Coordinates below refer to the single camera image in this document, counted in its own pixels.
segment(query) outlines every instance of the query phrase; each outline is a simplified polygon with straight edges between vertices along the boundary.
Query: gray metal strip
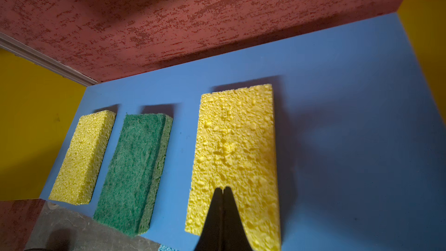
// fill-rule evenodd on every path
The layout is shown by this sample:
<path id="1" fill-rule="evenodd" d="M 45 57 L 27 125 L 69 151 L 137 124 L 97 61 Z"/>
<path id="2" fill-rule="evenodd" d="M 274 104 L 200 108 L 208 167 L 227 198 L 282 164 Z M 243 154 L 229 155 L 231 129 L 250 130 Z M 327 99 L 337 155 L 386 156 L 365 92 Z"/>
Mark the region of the gray metal strip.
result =
<path id="1" fill-rule="evenodd" d="M 36 51 L 33 48 L 28 47 L 27 45 L 20 43 L 19 41 L 3 34 L 0 32 L 0 47 L 14 53 L 16 56 L 25 58 L 32 63 L 42 66 L 43 68 L 47 68 L 48 70 L 53 71 L 67 79 L 75 81 L 83 86 L 92 86 L 97 84 L 98 82 L 93 80 L 92 78 L 79 73 L 78 71 L 68 67 L 59 61 L 52 59 L 49 56 L 44 55 Z"/>

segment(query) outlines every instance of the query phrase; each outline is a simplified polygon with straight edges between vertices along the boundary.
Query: blue table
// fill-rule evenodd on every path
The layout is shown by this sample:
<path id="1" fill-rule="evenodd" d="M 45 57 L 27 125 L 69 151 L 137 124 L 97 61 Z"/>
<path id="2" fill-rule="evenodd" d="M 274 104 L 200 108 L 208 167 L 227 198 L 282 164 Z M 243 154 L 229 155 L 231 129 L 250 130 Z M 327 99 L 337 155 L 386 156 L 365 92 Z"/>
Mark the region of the blue table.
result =
<path id="1" fill-rule="evenodd" d="M 200 96 L 270 82 L 275 91 L 282 248 L 440 250 L 446 246 L 446 132 L 396 14 L 90 86 L 41 198 L 48 199 L 79 117 L 117 116 L 92 216 L 126 114 L 173 113 L 149 231 L 180 251 Z"/>

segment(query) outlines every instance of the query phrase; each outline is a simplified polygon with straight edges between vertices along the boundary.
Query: black pointed tool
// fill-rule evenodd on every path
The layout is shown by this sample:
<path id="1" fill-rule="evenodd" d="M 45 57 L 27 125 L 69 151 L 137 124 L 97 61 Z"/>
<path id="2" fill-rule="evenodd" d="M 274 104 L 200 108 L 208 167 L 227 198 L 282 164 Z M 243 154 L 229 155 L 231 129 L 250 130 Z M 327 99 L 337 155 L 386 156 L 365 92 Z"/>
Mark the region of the black pointed tool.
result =
<path id="1" fill-rule="evenodd" d="M 194 251 L 253 251 L 230 187 L 215 189 Z"/>

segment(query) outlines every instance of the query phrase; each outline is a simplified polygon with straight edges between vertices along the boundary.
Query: large yellow sponge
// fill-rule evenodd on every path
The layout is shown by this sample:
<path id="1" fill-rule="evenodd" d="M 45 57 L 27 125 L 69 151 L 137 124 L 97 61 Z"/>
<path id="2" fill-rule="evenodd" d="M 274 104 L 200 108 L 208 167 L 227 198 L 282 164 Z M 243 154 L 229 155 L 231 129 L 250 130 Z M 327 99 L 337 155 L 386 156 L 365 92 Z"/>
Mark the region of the large yellow sponge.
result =
<path id="1" fill-rule="evenodd" d="M 109 110 L 81 116 L 50 200 L 73 205 L 90 202 L 115 116 Z"/>
<path id="2" fill-rule="evenodd" d="M 214 189 L 226 186 L 251 247 L 279 251 L 271 85 L 202 95 L 186 232 L 201 234 Z"/>

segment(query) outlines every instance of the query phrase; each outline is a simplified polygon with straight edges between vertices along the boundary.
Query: yellow surface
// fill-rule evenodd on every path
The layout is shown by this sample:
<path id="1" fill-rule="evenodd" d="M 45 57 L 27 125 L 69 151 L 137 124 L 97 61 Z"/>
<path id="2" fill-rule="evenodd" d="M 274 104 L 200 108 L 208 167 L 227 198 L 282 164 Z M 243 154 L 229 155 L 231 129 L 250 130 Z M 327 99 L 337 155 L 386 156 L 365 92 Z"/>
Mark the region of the yellow surface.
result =
<path id="1" fill-rule="evenodd" d="M 251 247 L 280 250 L 271 85 L 202 95 L 186 232 L 201 234 L 215 188 L 226 186 Z"/>
<path id="2" fill-rule="evenodd" d="M 404 0 L 398 15 L 446 121 L 446 0 Z"/>
<path id="3" fill-rule="evenodd" d="M 116 114 L 103 110 L 80 117 L 49 199 L 85 205 L 92 199 Z"/>
<path id="4" fill-rule="evenodd" d="M 0 200 L 39 198 L 85 87 L 0 49 Z"/>

